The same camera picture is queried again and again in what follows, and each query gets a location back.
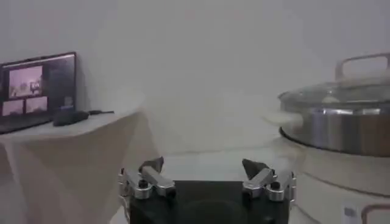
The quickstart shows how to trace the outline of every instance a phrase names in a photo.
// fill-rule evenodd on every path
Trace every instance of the laptop keyboard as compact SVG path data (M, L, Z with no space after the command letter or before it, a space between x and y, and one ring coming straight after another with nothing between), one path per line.
M35 127L52 121L51 116L24 117L0 122L0 135Z

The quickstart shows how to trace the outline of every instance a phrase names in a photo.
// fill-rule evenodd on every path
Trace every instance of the pot handle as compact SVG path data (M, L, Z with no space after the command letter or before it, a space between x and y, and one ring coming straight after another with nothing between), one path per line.
M378 58L378 57L387 58L387 60L388 60L388 67L387 68L390 68L390 52L347 58L347 59L344 59L344 60L337 62L337 64L336 64L336 72L335 72L336 81L338 82L338 81L341 81L345 78L345 75L344 75L344 64L345 63L347 63L349 61L356 61L356 60L362 60L362 59L368 59L368 58Z
M261 118L276 127L289 126L298 128L303 125L303 117L299 113L290 113L281 110L264 111Z

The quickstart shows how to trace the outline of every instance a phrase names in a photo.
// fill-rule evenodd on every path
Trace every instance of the glass lid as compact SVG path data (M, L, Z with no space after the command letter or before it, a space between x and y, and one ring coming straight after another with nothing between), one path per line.
M303 108L390 108L390 75L327 82L279 96L284 106Z

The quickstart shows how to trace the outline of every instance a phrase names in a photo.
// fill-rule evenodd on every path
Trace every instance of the computer mouse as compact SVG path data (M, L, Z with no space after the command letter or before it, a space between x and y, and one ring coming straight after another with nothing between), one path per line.
M89 113L85 111L61 111L53 117L53 126L60 127L87 120Z

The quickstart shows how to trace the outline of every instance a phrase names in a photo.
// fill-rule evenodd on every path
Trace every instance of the lid handle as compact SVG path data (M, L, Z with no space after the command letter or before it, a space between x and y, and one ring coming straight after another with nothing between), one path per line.
M347 62L361 60L361 59L368 59L368 58L379 58L379 57L387 58L387 60L388 60L387 68L390 68L390 52L357 56L357 57L347 58L347 59L344 59L344 60L341 60L341 61L337 62L336 73L335 73L336 81L338 82L338 81L341 81L342 79L345 78L345 75L344 75L344 65Z

